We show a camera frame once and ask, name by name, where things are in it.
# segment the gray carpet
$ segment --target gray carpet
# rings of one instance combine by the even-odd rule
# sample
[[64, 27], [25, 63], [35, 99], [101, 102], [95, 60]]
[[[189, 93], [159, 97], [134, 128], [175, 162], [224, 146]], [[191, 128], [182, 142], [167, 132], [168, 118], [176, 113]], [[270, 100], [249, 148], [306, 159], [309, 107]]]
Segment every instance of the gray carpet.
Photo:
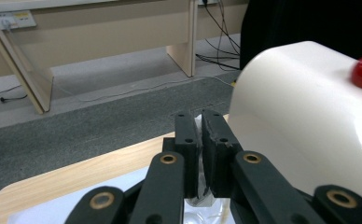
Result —
[[[219, 76], [231, 83], [240, 72]], [[232, 87], [206, 78], [0, 129], [0, 190], [17, 181], [173, 132], [174, 114], [229, 112]]]

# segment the floor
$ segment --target floor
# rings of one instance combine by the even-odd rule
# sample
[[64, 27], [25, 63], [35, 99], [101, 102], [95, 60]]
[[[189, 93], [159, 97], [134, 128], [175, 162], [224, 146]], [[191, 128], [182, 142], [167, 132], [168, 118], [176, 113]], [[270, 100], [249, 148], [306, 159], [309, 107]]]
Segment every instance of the floor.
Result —
[[[232, 35], [231, 38], [237, 43], [240, 42], [240, 35]], [[209, 41], [217, 46], [219, 39], [212, 38]], [[221, 49], [234, 52], [230, 42], [225, 38], [221, 41]], [[215, 57], [217, 50], [205, 40], [201, 40], [197, 44], [196, 53]], [[238, 66], [238, 60], [230, 59], [222, 62]], [[28, 98], [6, 103], [0, 101], [0, 128], [151, 91], [150, 88], [155, 90], [167, 88], [189, 80], [166, 54], [165, 48], [58, 66], [52, 68], [52, 72], [54, 85], [50, 111], [44, 115], [37, 114]], [[224, 73], [227, 71], [218, 65], [198, 59], [194, 80]], [[15, 76], [0, 77], [0, 91], [19, 85]], [[25, 92], [19, 87], [0, 94], [0, 98], [17, 98], [23, 95]]]

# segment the power outlet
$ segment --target power outlet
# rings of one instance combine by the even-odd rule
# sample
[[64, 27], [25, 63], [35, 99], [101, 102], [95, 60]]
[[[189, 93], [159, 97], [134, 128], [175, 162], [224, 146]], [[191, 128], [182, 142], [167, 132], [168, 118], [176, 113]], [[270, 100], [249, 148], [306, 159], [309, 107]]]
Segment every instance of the power outlet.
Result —
[[6, 30], [36, 26], [33, 15], [30, 10], [0, 12], [0, 29]]
[[18, 28], [18, 24], [13, 18], [13, 14], [11, 12], [0, 12], [0, 29], [6, 30], [7, 27], [15, 29]]
[[[210, 5], [210, 4], [217, 4], [218, 3], [218, 0], [207, 0], [207, 5]], [[199, 3], [198, 3], [199, 6], [204, 6], [204, 2], [202, 0], [199, 0]]]

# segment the wooden table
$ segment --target wooden table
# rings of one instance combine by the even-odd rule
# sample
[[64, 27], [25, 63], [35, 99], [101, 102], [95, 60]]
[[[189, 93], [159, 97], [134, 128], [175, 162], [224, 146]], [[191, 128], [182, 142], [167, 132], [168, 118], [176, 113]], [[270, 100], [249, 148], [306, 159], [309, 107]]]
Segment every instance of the wooden table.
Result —
[[52, 199], [125, 175], [150, 164], [161, 152], [168, 133], [102, 156], [11, 184], [0, 190], [0, 223], [14, 213]]

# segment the electrical cable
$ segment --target electrical cable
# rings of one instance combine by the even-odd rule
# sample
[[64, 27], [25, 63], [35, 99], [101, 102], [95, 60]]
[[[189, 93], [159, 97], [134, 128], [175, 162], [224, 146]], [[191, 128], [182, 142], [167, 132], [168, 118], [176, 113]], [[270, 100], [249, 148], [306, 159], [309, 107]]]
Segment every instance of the electrical cable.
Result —
[[239, 56], [239, 54], [237, 53], [232, 53], [232, 52], [229, 52], [229, 51], [225, 51], [223, 49], [218, 49], [216, 46], [214, 46], [213, 44], [211, 44], [207, 39], [205, 39], [205, 41], [211, 46], [213, 47], [214, 49], [218, 50], [218, 51], [221, 51], [223, 53], [227, 53], [227, 54], [231, 54], [231, 55], [235, 55], [235, 56]]
[[153, 87], [137, 88], [137, 89], [133, 89], [133, 90], [131, 90], [131, 91], [125, 91], [125, 92], [119, 93], [119, 94], [111, 94], [111, 95], [101, 96], [101, 97], [94, 98], [94, 99], [90, 99], [90, 100], [83, 100], [83, 99], [79, 99], [79, 98], [77, 98], [77, 99], [78, 99], [79, 101], [81, 101], [81, 102], [93, 102], [93, 101], [103, 100], [103, 99], [112, 98], [112, 97], [117, 97], [117, 96], [121, 96], [121, 95], [126, 95], [126, 94], [128, 94], [128, 93], [132, 93], [132, 92], [135, 92], [135, 91], [150, 91], [150, 90], [156, 89], [157, 87], [161, 87], [161, 86], [168, 85], [168, 84], [188, 82], [188, 81], [191, 81], [192, 79], [199, 78], [199, 77], [213, 78], [213, 79], [216, 79], [216, 80], [222, 82], [223, 84], [228, 85], [228, 86], [231, 86], [231, 87], [233, 88], [232, 85], [230, 85], [229, 83], [223, 81], [222, 79], [220, 79], [220, 78], [218, 78], [218, 77], [198, 76], [198, 77], [190, 77], [190, 78], [188, 78], [188, 79], [179, 80], [179, 81], [164, 82], [164, 83], [161, 83], [161, 84], [156, 85], [156, 86], [153, 86]]
[[233, 69], [233, 70], [225, 70], [225, 71], [237, 71], [237, 70], [240, 70], [238, 67], [234, 67], [234, 66], [230, 66], [230, 65], [227, 65], [227, 64], [224, 64], [224, 63], [219, 63], [219, 62], [212, 61], [210, 59], [207, 59], [206, 56], [203, 56], [203, 55], [200, 55], [200, 54], [196, 54], [196, 57], [199, 58], [200, 60], [204, 61], [204, 62], [207, 62], [207, 63], [215, 63], [215, 64], [218, 64], [219, 66], [224, 66], [224, 67], [228, 67], [228, 68]]
[[21, 100], [21, 99], [24, 99], [24, 98], [26, 98], [26, 97], [27, 97], [27, 94], [25, 94], [25, 95], [22, 96], [22, 97], [16, 97], [16, 98], [4, 98], [4, 97], [1, 97], [1, 98], [0, 98], [0, 101], [1, 101], [2, 103], [5, 103], [6, 101]]
[[16, 88], [18, 88], [18, 87], [20, 87], [20, 86], [21, 86], [21, 85], [16, 86], [16, 87], [13, 87], [13, 88], [11, 88], [11, 89], [9, 89], [9, 90], [6, 90], [6, 91], [0, 91], [0, 94], [1, 94], [1, 93], [4, 93], [4, 92], [7, 92], [7, 91], [15, 90]]
[[225, 34], [228, 39], [230, 40], [230, 42], [233, 42], [234, 45], [236, 45], [238, 48], [240, 48], [240, 46], [230, 37], [230, 35], [228, 34], [228, 32], [226, 32], [220, 25], [219, 23], [216, 21], [216, 18], [214, 18], [214, 16], [211, 14], [210, 10], [208, 10], [208, 7], [205, 7], [208, 15], [213, 19], [213, 21], [216, 23], [216, 25], [218, 26], [218, 28], [222, 31], [223, 34]]
[[[238, 67], [234, 67], [234, 66], [230, 66], [230, 65], [227, 65], [227, 64], [224, 64], [220, 61], [220, 59], [239, 59], [239, 58], [231, 58], [231, 57], [220, 57], [219, 56], [219, 52], [224, 52], [224, 53], [228, 53], [228, 54], [231, 54], [231, 55], [235, 55], [235, 56], [239, 56], [240, 53], [239, 51], [236, 49], [236, 47], [234, 45], [236, 45], [239, 49], [239, 45], [237, 45], [237, 43], [229, 36], [229, 32], [228, 32], [228, 27], [226, 25], [226, 22], [225, 22], [225, 8], [223, 6], [223, 2], [222, 0], [219, 0], [218, 1], [218, 5], [219, 5], [219, 9], [220, 9], [220, 12], [221, 12], [221, 17], [222, 17], [222, 24], [219, 25], [219, 23], [216, 21], [216, 19], [214, 18], [214, 16], [211, 14], [211, 12], [209, 11], [208, 7], [207, 7], [207, 1], [206, 0], [203, 0], [204, 2], [204, 7], [207, 11], [207, 13], [209, 14], [209, 16], [213, 19], [213, 21], [216, 23], [216, 25], [219, 27], [221, 33], [220, 33], [220, 36], [219, 36], [219, 41], [218, 41], [218, 47], [216, 48], [214, 45], [212, 45], [207, 39], [205, 39], [205, 41], [211, 46], [213, 47], [214, 49], [216, 49], [216, 57], [209, 57], [209, 56], [203, 56], [203, 55], [199, 55], [199, 54], [196, 54], [196, 56], [201, 59], [202, 61], [204, 62], [208, 62], [208, 63], [215, 63], [219, 66], [219, 68], [221, 68], [223, 71], [237, 71], [237, 70], [240, 70], [240, 68]], [[230, 44], [231, 46], [233, 47], [233, 50], [236, 52], [236, 53], [232, 53], [232, 52], [228, 52], [228, 51], [225, 51], [225, 50], [222, 50], [220, 49], [221, 47], [221, 41], [222, 41], [222, 35], [225, 34], [229, 41], [230, 41]]]

